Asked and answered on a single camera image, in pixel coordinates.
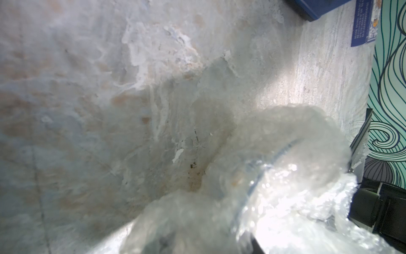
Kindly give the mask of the clear bubble wrap sheet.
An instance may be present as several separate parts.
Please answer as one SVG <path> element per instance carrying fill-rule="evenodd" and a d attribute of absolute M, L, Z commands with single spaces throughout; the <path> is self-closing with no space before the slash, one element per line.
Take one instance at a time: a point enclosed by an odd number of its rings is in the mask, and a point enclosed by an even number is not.
<path fill-rule="evenodd" d="M 357 181 L 345 136 L 321 109 L 277 106 L 242 120 L 197 192 L 134 220 L 122 254 L 394 254 L 348 219 Z"/>

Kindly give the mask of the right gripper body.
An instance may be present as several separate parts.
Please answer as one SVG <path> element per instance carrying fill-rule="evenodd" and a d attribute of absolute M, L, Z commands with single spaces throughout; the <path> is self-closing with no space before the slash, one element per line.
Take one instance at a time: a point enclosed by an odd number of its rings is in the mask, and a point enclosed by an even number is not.
<path fill-rule="evenodd" d="M 353 195 L 348 218 L 372 228 L 396 250 L 405 251 L 405 189 L 364 178 Z"/>

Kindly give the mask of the blue patterned ceramic bowl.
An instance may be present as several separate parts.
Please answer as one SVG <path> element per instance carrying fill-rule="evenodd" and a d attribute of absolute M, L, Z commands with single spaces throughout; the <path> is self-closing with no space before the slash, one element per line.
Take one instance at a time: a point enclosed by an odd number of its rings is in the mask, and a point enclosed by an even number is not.
<path fill-rule="evenodd" d="M 298 207 L 319 193 L 324 147 L 315 128 L 231 136 L 205 171 L 202 191 L 214 201 L 199 236 L 239 244 L 292 234 Z"/>

